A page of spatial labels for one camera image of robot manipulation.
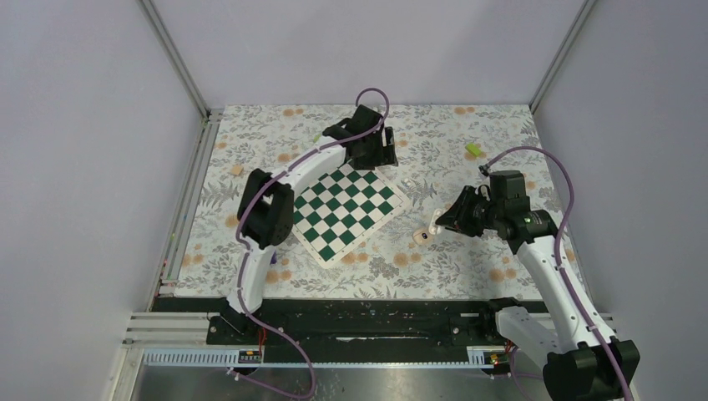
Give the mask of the white earbud case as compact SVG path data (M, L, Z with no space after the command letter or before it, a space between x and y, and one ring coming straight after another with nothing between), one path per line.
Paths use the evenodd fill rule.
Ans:
M432 213L432 217L431 217L431 220L428 225L428 232L431 235L433 235L433 236L439 235L444 230L444 227L437 223L437 220L444 213L445 213L444 209L435 209L434 212Z

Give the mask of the beige earbud charging case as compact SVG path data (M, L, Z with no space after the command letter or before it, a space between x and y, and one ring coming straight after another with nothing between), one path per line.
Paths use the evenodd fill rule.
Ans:
M421 228L413 232L412 239L417 245L425 246L432 241L433 235L427 228Z

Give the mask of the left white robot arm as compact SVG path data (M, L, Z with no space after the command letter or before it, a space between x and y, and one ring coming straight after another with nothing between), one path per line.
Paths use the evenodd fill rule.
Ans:
M349 118L324 129L314 145L289 165L273 172L250 172L238 208L235 239L245 250L235 284L226 300L236 311L227 332L238 343L249 343L259 332L252 316L263 302L267 271L279 246L295 224L295 199L309 185L347 162L360 170L396 165L392 129L380 114L359 104Z

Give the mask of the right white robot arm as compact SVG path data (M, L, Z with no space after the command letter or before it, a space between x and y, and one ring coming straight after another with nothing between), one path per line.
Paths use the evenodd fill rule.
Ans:
M465 236L495 231L532 277L554 324L549 330L512 297L489 301L478 325L487 343L510 341L542 370L553 400L629 400L640 361L631 340L604 321L562 255L562 236L547 211L532 210L517 170L489 174L488 185L467 185L429 226Z

